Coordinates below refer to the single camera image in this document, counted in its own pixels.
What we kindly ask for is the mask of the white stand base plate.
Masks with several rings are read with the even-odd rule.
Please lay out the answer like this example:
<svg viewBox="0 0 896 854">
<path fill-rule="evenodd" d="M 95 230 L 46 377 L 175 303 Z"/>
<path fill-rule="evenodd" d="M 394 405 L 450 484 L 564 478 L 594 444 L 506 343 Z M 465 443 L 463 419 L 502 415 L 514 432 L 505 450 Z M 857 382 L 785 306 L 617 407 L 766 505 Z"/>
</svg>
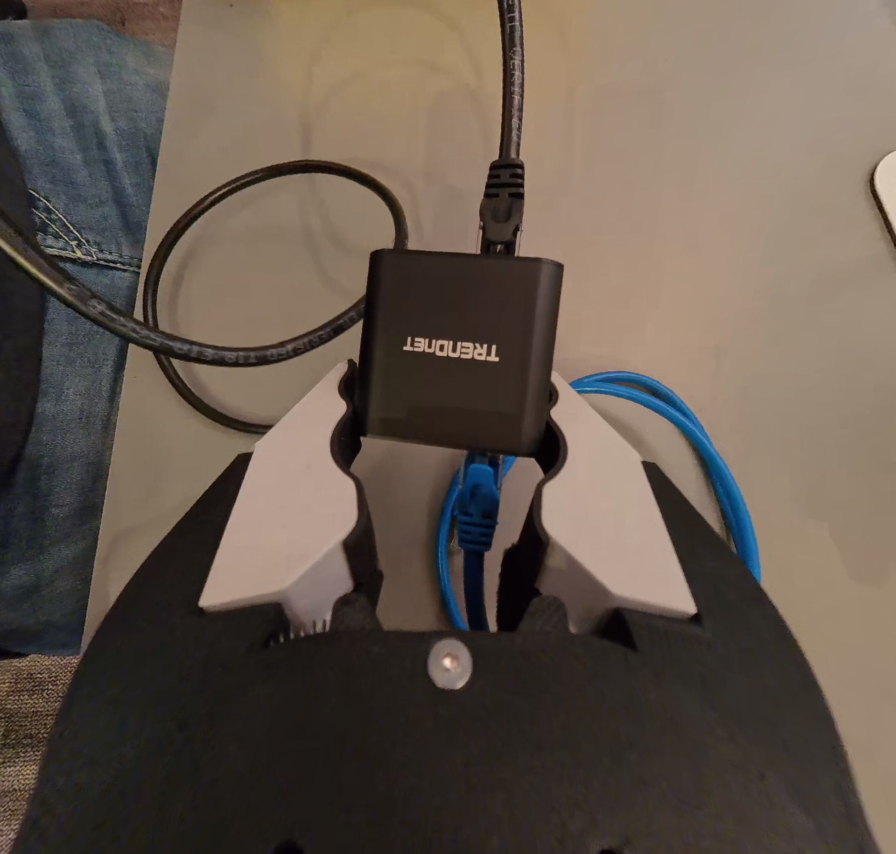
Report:
<svg viewBox="0 0 896 854">
<path fill-rule="evenodd" d="M 895 245 L 895 161 L 891 151 L 881 158 L 870 176 L 870 192 L 890 242 Z"/>
</svg>

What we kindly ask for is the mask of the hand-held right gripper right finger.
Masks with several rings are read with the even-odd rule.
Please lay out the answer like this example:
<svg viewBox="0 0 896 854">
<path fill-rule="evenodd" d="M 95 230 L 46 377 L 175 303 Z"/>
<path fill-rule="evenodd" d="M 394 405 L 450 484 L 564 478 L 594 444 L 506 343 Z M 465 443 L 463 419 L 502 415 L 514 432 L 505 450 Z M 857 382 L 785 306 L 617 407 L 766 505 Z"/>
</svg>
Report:
<svg viewBox="0 0 896 854">
<path fill-rule="evenodd" d="M 690 622 L 697 606 L 641 456 L 558 373 L 534 459 L 543 478 L 504 554 L 497 629 L 521 627 L 531 602 L 560 601 L 574 634 L 619 609 Z"/>
</svg>

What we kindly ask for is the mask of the person's blue jeans legs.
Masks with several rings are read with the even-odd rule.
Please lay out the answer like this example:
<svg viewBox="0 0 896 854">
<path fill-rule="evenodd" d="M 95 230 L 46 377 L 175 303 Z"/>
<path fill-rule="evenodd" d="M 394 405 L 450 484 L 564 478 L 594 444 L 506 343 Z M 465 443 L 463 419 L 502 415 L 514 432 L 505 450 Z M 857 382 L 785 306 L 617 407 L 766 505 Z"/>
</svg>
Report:
<svg viewBox="0 0 896 854">
<path fill-rule="evenodd" d="M 161 147 L 170 49 L 95 21 L 5 20 L 2 129 L 35 235 L 132 313 Z M 2 658 L 81 647 L 127 345 L 42 289 L 39 395 L 1 488 Z"/>
</svg>

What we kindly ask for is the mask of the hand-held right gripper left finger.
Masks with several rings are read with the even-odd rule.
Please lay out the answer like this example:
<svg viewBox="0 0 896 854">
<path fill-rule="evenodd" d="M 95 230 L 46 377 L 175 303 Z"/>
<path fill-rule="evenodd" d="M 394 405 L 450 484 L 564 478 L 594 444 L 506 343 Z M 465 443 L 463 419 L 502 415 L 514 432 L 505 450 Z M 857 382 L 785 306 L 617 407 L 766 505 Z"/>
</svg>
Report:
<svg viewBox="0 0 896 854">
<path fill-rule="evenodd" d="M 364 488 L 357 364 L 341 362 L 253 446 L 199 598 L 207 613 L 279 605 L 331 622 L 347 595 L 375 614 L 384 575 Z"/>
</svg>

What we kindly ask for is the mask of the black network switch box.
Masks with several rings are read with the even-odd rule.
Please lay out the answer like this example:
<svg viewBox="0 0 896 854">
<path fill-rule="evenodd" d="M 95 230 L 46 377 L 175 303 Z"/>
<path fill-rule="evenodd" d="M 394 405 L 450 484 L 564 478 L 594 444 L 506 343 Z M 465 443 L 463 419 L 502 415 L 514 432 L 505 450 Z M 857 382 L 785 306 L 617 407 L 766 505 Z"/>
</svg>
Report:
<svg viewBox="0 0 896 854">
<path fill-rule="evenodd" d="M 564 265 L 381 249 L 369 258 L 364 437 L 529 457 L 547 425 Z"/>
</svg>

